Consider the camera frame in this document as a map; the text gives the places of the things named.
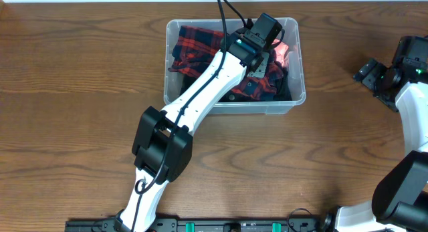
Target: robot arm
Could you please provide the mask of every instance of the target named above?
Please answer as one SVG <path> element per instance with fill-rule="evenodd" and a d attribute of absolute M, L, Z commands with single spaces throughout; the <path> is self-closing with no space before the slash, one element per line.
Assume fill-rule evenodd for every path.
<path fill-rule="evenodd" d="M 402 37 L 390 68 L 370 60 L 354 76 L 400 112 L 406 157 L 379 183 L 371 201 L 337 210 L 346 231 L 428 231 L 428 40 Z"/>
<path fill-rule="evenodd" d="M 215 54 L 209 67 L 184 94 L 161 111 L 150 107 L 144 112 L 132 146 L 137 167 L 135 186 L 142 186 L 139 181 L 149 184 L 158 172 L 162 172 L 146 193 L 139 195 L 135 189 L 132 191 L 128 206 L 117 216 L 115 229 L 130 231 L 134 220 L 136 232 L 145 232 L 151 226 L 166 185 L 173 182 L 190 161 L 193 135 L 202 119 L 224 94 L 242 81 L 247 70 L 258 69 L 265 56 L 263 52 L 270 48 L 281 29 L 274 18 L 263 13 L 251 29 L 244 27 L 226 37 L 227 50 Z M 225 61 L 220 72 L 194 97 L 181 116 L 173 138 L 169 139 L 162 131 L 172 130 L 180 109 L 213 77 L 223 52 L 226 53 Z"/>
<path fill-rule="evenodd" d="M 166 112 L 166 118 L 168 120 L 175 121 L 181 107 L 183 107 L 187 100 L 215 73 L 219 67 L 222 55 L 223 52 L 218 51 L 210 66 L 201 75 L 201 77 L 198 78 L 183 95 L 162 109 L 162 111 Z M 224 68 L 220 71 L 219 75 L 189 104 L 189 107 L 186 109 L 186 113 L 179 120 L 180 127 L 187 126 L 189 128 L 188 133 L 190 135 L 194 135 L 197 127 L 202 122 L 202 119 L 208 114 L 214 104 L 216 104 L 226 92 L 238 85 L 244 78 L 247 68 L 242 66 L 240 63 L 240 59 L 231 55 L 229 52 L 226 53 L 225 62 L 223 64 Z M 145 170 L 137 168 L 135 183 L 141 179 L 149 184 L 153 180 L 153 176 Z M 142 202 L 138 208 L 138 216 L 135 223 L 136 232 L 144 232 L 152 225 L 156 217 L 155 212 L 159 199 L 168 183 L 168 180 L 165 180 L 160 185 L 155 184 L 142 195 Z M 128 206 L 120 215 L 123 225 L 129 229 L 132 227 L 134 222 L 134 215 L 139 196 L 140 195 L 133 190 Z"/>

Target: black mounting rail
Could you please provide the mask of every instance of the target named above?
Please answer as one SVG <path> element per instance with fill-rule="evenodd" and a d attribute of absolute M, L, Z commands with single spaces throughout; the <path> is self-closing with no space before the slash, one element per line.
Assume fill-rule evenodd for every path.
<path fill-rule="evenodd" d="M 65 232 L 117 232 L 115 218 L 99 221 L 69 221 Z M 317 231 L 318 220 L 299 217 L 290 219 L 297 232 Z M 286 219 L 280 220 L 181 220 L 156 219 L 148 232 L 288 232 Z"/>

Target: red plaid fabric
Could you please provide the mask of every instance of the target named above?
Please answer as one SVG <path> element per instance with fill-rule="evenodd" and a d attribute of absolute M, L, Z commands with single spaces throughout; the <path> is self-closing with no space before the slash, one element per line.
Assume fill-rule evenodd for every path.
<path fill-rule="evenodd" d="M 180 72 L 186 76 L 198 78 L 212 62 L 220 49 L 223 32 L 198 27 L 182 26 L 179 40 L 173 49 L 174 62 L 170 72 Z M 277 93 L 276 80 L 284 77 L 279 62 L 274 60 L 275 51 L 271 50 L 264 78 L 244 77 L 231 91 L 253 100 L 272 100 Z"/>

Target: plastic bin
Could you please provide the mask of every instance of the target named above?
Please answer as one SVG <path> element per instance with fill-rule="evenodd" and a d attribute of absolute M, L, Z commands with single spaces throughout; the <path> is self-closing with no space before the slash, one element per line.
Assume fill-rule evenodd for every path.
<path fill-rule="evenodd" d="M 296 105 L 302 104 L 306 99 L 305 83 L 303 77 L 302 52 L 300 51 L 300 39 L 298 24 L 292 18 L 276 18 L 285 29 L 283 42 L 289 46 L 288 86 L 291 91 L 292 101 L 274 102 L 218 102 L 214 105 L 210 114 L 285 114 Z M 221 20 L 172 20 L 167 25 L 167 52 L 165 60 L 165 86 L 164 101 L 170 104 L 180 95 L 183 75 L 178 72 L 169 72 L 168 68 L 174 62 L 173 48 L 179 38 L 180 26 L 190 25 L 215 31 L 223 31 Z M 240 19 L 226 20 L 228 33 L 242 27 Z"/>

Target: wooden table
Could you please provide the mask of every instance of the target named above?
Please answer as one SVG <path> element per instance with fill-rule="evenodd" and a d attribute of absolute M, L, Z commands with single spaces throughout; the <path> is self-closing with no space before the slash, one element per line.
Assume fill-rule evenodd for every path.
<path fill-rule="evenodd" d="M 299 23 L 307 99 L 285 116 L 208 116 L 159 213 L 321 214 L 371 199 L 403 158 L 401 119 L 352 75 L 428 33 L 428 3 L 237 3 Z M 235 15 L 226 9 L 227 18 Z M 215 3 L 6 4 L 0 15 L 0 231 L 63 231 L 125 208 L 130 148 L 161 109 L 165 27 L 218 19 Z"/>

